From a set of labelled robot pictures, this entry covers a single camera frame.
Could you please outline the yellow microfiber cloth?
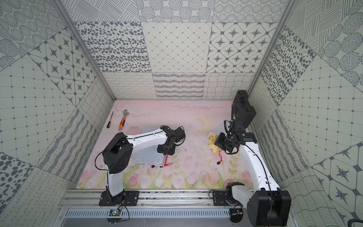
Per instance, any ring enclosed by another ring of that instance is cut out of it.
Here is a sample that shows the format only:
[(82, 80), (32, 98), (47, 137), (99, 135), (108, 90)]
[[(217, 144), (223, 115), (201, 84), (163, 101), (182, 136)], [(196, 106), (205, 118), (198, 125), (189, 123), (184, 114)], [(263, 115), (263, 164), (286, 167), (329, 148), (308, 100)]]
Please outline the yellow microfiber cloth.
[(215, 143), (217, 141), (217, 135), (213, 132), (211, 132), (209, 135), (208, 135), (208, 146), (213, 150), (213, 152), (215, 154), (219, 153), (221, 148), (218, 147)]

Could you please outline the clear mesh bag red zipper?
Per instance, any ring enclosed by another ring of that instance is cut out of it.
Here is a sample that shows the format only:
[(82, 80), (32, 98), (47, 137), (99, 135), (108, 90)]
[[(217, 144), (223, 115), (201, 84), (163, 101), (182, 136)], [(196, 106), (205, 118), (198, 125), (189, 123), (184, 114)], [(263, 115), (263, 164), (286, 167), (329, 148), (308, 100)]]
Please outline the clear mesh bag red zipper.
[(220, 165), (223, 162), (223, 157), (220, 152), (218, 153), (218, 157), (219, 157), (219, 161), (217, 162), (217, 164)]

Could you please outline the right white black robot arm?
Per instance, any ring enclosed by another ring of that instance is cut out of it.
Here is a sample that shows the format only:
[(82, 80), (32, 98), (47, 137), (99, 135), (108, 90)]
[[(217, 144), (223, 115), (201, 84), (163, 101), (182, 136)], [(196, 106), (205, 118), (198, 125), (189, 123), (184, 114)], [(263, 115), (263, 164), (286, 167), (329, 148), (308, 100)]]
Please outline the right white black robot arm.
[(291, 195), (281, 189), (271, 175), (262, 158), (255, 135), (247, 132), (239, 120), (225, 120), (224, 127), (225, 132), (218, 135), (215, 145), (228, 155), (240, 154), (247, 163), (253, 183), (252, 191), (243, 183), (228, 183), (228, 203), (245, 207), (249, 221), (254, 227), (287, 226)]

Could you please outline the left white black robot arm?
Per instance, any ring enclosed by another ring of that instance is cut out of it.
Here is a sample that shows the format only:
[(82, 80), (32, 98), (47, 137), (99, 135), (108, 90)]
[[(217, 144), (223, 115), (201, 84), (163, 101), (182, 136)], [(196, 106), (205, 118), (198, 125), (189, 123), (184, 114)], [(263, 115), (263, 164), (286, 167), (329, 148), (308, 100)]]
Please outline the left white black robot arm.
[(112, 201), (124, 196), (123, 171), (127, 168), (132, 154), (145, 155), (141, 160), (152, 165), (154, 158), (172, 156), (176, 147), (184, 141), (185, 130), (182, 126), (172, 130), (169, 126), (162, 125), (158, 130), (139, 135), (117, 133), (101, 153), (107, 166), (104, 195)]

